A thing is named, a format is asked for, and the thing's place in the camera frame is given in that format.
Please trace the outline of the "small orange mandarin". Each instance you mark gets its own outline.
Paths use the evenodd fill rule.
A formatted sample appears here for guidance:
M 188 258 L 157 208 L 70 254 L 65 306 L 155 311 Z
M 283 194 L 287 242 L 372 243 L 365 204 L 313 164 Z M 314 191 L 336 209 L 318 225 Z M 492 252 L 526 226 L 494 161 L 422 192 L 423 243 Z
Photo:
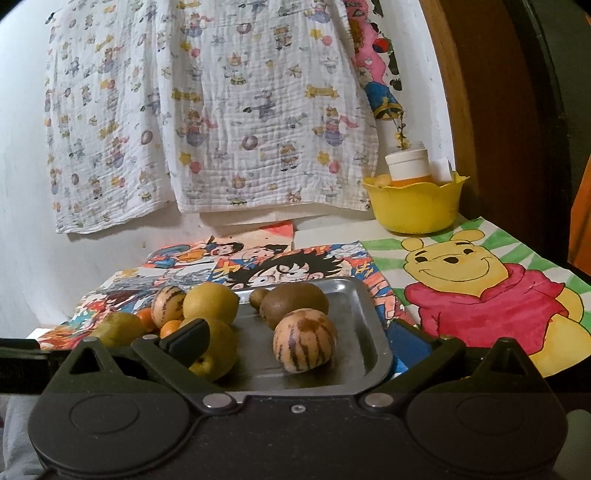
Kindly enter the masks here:
M 135 315 L 141 320 L 147 333 L 153 332 L 158 329 L 152 319 L 152 313 L 150 308 L 143 308 L 138 310 Z
M 175 333 L 181 327 L 182 321 L 181 320 L 171 320 L 166 322 L 159 331 L 159 336 L 161 339 Z

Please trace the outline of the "striped pepino melon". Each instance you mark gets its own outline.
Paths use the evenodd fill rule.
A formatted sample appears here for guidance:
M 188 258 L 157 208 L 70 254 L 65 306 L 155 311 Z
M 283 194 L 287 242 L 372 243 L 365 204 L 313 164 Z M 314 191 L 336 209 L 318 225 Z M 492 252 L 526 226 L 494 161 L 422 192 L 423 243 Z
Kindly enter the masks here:
M 322 311 L 301 308 L 288 313 L 273 332 L 273 355 L 281 368 L 300 374 L 332 361 L 338 330 Z
M 157 292 L 151 305 L 151 317 L 158 329 L 169 321 L 183 318 L 185 297 L 185 291 L 176 286 L 167 286 Z

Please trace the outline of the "small brown round fruit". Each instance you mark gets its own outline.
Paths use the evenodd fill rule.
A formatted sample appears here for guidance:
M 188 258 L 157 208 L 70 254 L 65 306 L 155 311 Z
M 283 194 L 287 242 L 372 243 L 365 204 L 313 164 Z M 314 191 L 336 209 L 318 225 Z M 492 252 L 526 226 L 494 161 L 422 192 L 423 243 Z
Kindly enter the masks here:
M 252 306 L 253 309 L 259 310 L 260 306 L 262 306 L 264 298 L 266 298 L 266 295 L 269 293 L 270 291 L 266 288 L 253 289 L 252 293 L 249 294 L 250 306 Z

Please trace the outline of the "yellow quince fruit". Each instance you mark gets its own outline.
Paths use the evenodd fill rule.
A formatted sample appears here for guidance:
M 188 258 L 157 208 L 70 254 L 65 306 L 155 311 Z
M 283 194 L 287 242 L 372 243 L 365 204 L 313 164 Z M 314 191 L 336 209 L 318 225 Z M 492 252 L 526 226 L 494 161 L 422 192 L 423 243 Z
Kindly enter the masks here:
M 206 323 L 211 331 L 207 350 L 189 367 L 197 377 L 215 381 L 235 365 L 238 358 L 238 336 L 223 320 L 209 318 Z

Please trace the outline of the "metal tray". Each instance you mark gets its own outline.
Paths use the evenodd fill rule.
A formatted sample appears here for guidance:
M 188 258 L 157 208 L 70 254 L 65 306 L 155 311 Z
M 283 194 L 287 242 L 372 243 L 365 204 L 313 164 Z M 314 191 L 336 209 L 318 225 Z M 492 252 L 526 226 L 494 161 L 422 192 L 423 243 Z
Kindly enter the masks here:
M 290 374 L 273 356 L 273 332 L 249 305 L 249 288 L 238 290 L 235 366 L 215 381 L 238 402 L 247 395 L 280 397 L 356 395 L 390 377 L 393 354 L 381 320 L 362 281 L 315 280 L 329 300 L 328 317 L 338 331 L 332 361 L 311 371 Z

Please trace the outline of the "large yellow fruit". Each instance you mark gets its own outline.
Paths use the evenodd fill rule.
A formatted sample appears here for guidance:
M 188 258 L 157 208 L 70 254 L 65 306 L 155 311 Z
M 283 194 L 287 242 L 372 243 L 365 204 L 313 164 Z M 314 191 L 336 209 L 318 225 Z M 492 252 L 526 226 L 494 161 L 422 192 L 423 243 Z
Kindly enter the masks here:
M 205 282 L 187 292 L 182 306 L 185 320 L 213 319 L 231 325 L 238 314 L 239 297 L 224 285 Z

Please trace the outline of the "yellow pear fruit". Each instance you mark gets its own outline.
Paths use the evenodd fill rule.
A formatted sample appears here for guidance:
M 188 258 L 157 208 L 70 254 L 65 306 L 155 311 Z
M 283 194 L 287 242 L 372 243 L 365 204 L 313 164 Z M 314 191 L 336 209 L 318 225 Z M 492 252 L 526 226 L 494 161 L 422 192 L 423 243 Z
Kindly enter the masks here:
M 109 313 L 90 333 L 98 338 L 107 349 L 130 346 L 147 333 L 142 320 L 127 312 Z

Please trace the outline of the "large brown kiwi fruit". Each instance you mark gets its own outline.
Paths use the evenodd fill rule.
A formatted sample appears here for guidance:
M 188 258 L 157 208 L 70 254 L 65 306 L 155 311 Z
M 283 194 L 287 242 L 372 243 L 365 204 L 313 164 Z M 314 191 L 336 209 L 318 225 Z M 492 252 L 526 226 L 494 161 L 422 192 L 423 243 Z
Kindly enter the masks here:
M 328 314 L 329 299 L 314 284 L 285 283 L 266 294 L 260 303 L 259 316 L 273 330 L 288 313 L 303 308 L 315 309 Z

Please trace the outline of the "cartoon anime poster mat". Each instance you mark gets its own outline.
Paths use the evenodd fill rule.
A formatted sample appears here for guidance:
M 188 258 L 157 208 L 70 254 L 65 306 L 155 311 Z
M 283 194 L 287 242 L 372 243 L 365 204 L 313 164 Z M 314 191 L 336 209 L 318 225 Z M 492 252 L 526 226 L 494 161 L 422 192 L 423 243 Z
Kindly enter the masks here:
M 37 341 L 43 349 L 71 349 L 115 311 L 149 316 L 156 293 L 167 286 L 184 291 L 204 282 L 219 283 L 232 290 L 269 288 L 278 283 L 352 277 L 363 281 L 370 292 L 381 320 L 394 318 L 415 322 L 407 308 L 404 290 L 394 287 L 385 272 L 403 264 L 400 259 L 375 257 L 370 252 L 391 249 L 393 239 L 308 246 L 294 249 L 291 226 L 264 228 L 263 244 L 253 243 L 254 234 L 245 239 L 211 238 L 193 244 L 163 247 L 146 262 L 114 273 L 97 289 L 85 294 L 74 315 L 59 326 L 41 334 Z

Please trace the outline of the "Winnie the Pooh drawing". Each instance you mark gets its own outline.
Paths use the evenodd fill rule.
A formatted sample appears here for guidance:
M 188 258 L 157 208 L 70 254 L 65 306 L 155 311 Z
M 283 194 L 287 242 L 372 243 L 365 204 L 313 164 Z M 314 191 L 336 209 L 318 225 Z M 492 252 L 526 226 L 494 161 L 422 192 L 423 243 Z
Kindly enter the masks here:
M 472 348 L 515 339 L 545 377 L 590 357 L 590 284 L 478 218 L 363 242 L 394 291 L 387 317 Z

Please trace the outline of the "yellow plastic bowl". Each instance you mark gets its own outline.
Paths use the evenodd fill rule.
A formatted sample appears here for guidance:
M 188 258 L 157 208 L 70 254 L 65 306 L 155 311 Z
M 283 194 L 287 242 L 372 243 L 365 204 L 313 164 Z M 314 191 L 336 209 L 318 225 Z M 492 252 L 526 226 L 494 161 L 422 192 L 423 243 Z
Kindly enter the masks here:
M 376 186 L 376 177 L 362 181 L 370 207 L 385 229 L 401 234 L 426 235 L 451 227 L 458 215 L 464 184 L 469 176 L 453 172 L 451 182 L 418 182 L 406 186 Z

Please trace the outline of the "fruit inside yellow bowl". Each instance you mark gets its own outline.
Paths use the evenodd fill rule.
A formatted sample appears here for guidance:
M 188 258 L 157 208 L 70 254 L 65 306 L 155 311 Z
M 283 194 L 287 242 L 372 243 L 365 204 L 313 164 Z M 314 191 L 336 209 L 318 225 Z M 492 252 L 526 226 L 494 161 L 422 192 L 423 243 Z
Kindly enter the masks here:
M 384 188 L 390 186 L 392 178 L 389 174 L 381 174 L 374 179 L 374 186 L 377 188 Z

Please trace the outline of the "white orange jar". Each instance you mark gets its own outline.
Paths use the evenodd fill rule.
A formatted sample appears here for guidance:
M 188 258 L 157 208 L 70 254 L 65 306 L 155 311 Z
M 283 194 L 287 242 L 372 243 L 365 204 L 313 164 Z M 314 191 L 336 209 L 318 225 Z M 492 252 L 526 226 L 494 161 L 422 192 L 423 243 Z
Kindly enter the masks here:
M 386 155 L 385 160 L 392 186 L 433 181 L 428 150 L 422 142 L 415 142 L 408 149 L 396 150 Z

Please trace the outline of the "white patterned cloth left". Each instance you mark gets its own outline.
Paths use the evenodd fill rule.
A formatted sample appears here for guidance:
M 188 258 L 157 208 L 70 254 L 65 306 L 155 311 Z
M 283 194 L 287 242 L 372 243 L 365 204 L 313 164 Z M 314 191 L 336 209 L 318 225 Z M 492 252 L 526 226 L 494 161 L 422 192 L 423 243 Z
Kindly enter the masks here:
M 44 83 L 55 229 L 92 234 L 174 199 L 158 71 L 166 1 L 66 1 L 50 21 Z

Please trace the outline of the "white patterned cloth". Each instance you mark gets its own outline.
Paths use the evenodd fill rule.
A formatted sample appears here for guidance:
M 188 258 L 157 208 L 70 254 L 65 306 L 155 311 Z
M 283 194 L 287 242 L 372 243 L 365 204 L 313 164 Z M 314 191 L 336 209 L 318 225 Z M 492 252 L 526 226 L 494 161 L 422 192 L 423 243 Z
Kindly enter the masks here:
M 158 71 L 166 1 L 66 1 L 50 21 L 44 83 L 55 229 L 92 234 L 174 199 Z
M 341 1 L 167 1 L 161 129 L 182 213 L 366 210 L 378 132 Z

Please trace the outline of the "orange cloth garment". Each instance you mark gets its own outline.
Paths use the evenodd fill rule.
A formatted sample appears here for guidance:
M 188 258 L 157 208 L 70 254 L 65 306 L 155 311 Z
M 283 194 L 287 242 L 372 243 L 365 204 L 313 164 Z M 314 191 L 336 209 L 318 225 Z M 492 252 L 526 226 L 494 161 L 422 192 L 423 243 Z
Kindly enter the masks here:
M 570 264 L 590 274 L 591 263 L 591 158 L 579 185 L 572 209 L 570 223 L 569 253 Z

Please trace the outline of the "white patterned cloth right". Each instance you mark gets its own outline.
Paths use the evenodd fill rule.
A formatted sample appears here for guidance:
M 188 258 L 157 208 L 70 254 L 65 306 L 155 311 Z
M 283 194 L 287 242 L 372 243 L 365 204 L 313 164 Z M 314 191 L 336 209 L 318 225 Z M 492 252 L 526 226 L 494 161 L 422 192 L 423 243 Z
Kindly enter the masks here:
M 341 1 L 167 1 L 161 129 L 182 213 L 366 210 L 378 132 Z

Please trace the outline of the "colourful hanging cartoon drawing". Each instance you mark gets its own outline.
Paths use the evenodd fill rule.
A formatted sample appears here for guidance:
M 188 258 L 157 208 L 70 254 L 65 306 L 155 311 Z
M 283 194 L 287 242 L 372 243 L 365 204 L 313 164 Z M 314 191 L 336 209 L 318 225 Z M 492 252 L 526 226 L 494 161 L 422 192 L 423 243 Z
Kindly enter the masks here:
M 396 120 L 404 108 L 394 96 L 402 81 L 394 45 L 384 30 L 381 1 L 345 1 L 353 39 L 353 65 L 377 120 Z

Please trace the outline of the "dark wooden door frame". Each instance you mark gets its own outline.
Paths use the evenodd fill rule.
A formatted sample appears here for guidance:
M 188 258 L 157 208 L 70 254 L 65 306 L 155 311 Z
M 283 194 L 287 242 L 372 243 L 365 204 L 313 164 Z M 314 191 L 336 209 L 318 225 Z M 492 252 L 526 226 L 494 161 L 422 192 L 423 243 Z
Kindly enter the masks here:
M 450 116 L 460 212 L 567 260 L 570 155 L 549 48 L 529 1 L 424 1 Z

